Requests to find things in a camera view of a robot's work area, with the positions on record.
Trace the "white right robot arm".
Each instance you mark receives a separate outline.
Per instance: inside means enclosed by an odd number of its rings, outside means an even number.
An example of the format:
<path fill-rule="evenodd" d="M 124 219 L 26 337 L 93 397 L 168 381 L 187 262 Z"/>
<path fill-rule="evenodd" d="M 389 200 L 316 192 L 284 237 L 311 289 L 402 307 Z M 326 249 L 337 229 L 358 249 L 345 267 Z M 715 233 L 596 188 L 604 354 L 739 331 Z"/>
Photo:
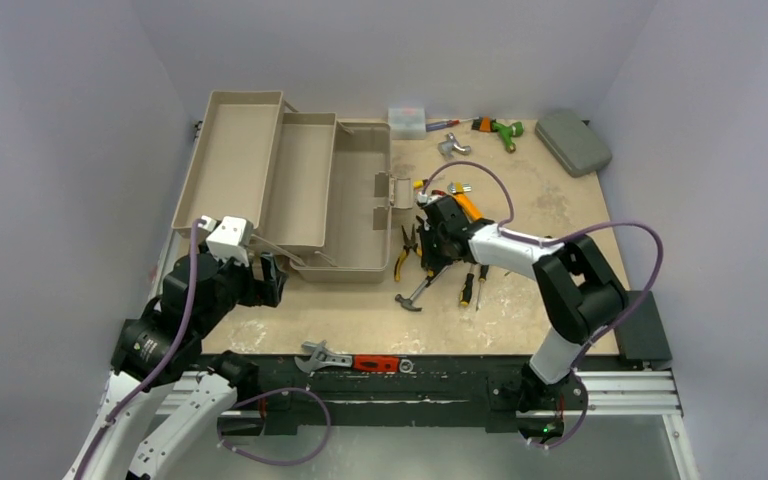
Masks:
<path fill-rule="evenodd" d="M 525 403 L 548 405 L 586 342 L 628 306 L 627 290 L 587 235 L 555 241 L 508 232 L 492 220 L 471 219 L 452 195 L 421 195 L 418 203 L 426 263 L 497 267 L 536 282 L 550 328 L 522 368 L 519 392 Z"/>

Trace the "black thin screwdriver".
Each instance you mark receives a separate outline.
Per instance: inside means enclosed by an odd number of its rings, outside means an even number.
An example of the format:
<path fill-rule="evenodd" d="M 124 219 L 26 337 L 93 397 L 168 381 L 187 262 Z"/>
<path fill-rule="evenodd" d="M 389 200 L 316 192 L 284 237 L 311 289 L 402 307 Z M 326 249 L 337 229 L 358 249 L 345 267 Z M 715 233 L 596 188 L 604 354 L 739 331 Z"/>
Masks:
<path fill-rule="evenodd" d="M 476 306 L 475 306 L 477 311 L 479 311 L 481 308 L 482 291 L 487 280 L 488 271 L 489 271 L 488 265 L 481 265 L 479 268 L 478 287 L 477 287 L 477 293 L 476 293 Z"/>

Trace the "black yellow short screwdriver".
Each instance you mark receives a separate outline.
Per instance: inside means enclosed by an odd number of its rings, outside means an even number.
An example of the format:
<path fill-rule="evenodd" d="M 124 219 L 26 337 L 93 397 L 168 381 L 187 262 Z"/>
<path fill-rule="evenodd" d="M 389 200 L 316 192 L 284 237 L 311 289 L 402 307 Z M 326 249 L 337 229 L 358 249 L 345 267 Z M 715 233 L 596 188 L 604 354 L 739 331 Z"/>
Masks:
<path fill-rule="evenodd" d="M 459 306 L 460 307 L 467 307 L 470 305 L 473 297 L 473 287 L 474 287 L 474 280 L 475 280 L 475 266 L 471 265 L 468 273 L 466 274 L 464 283 L 462 285 L 462 288 L 460 290 L 459 294 Z"/>

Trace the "beige translucent plastic toolbox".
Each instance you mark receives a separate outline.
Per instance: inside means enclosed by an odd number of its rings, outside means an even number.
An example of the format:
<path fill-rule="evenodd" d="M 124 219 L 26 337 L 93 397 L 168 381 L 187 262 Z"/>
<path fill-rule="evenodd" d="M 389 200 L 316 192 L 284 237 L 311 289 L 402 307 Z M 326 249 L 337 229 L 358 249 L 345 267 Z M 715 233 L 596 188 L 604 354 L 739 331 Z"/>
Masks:
<path fill-rule="evenodd" d="M 251 244 L 316 283 L 379 283 L 393 216 L 413 205 L 382 121 L 301 112 L 280 91 L 214 91 L 197 127 L 171 226 L 240 217 Z"/>

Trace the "small black hammer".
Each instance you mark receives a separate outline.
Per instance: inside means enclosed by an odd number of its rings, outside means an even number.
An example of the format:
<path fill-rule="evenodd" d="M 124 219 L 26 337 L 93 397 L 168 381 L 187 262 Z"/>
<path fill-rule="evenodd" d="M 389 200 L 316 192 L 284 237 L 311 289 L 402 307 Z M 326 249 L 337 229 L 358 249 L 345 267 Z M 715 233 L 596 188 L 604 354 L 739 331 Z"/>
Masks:
<path fill-rule="evenodd" d="M 394 301 L 406 311 L 421 312 L 422 308 L 416 304 L 416 301 L 431 285 L 433 285 L 438 280 L 442 274 L 446 273 L 450 268 L 450 265 L 445 265 L 439 269 L 429 269 L 426 272 L 423 280 L 409 296 L 405 297 L 402 294 L 397 294 L 394 297 Z"/>

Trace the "yellow black pliers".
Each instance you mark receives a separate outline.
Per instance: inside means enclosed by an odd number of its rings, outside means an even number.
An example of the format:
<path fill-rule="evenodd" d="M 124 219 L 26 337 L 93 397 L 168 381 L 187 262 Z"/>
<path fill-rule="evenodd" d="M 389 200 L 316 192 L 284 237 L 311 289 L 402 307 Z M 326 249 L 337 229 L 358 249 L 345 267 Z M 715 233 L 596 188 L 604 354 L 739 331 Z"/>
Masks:
<path fill-rule="evenodd" d="M 416 228 L 412 227 L 410 230 L 407 230 L 404 226 L 402 226 L 401 232 L 402 232 L 402 241 L 403 241 L 402 250 L 396 259 L 394 269 L 393 269 L 393 279 L 395 282 L 401 281 L 401 271 L 407 258 L 411 254 L 416 254 L 417 256 L 421 256 L 420 242 L 419 242 Z"/>

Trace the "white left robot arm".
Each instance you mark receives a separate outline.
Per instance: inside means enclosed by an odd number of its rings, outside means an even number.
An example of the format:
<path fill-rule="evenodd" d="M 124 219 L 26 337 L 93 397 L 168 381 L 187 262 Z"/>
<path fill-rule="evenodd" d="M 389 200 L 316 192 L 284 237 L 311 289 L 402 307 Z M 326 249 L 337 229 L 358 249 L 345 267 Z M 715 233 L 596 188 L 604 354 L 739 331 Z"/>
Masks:
<path fill-rule="evenodd" d="M 223 353 L 198 387 L 156 430 L 150 425 L 175 384 L 197 362 L 202 342 L 237 307 L 275 307 L 287 275 L 270 253 L 244 263 L 198 248 L 179 258 L 159 295 L 124 322 L 105 393 L 68 479 L 157 479 L 209 419 L 244 409 L 260 392 L 259 369 Z"/>

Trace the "orange utility knife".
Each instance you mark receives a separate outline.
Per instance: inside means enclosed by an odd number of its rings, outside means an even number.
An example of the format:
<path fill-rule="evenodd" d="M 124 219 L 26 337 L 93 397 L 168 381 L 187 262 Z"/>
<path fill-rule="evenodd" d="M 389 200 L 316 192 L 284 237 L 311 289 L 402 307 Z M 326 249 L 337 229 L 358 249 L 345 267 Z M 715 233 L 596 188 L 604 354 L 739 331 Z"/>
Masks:
<path fill-rule="evenodd" d="M 481 211 L 464 192 L 456 192 L 453 194 L 453 197 L 471 222 L 476 222 L 483 218 Z"/>

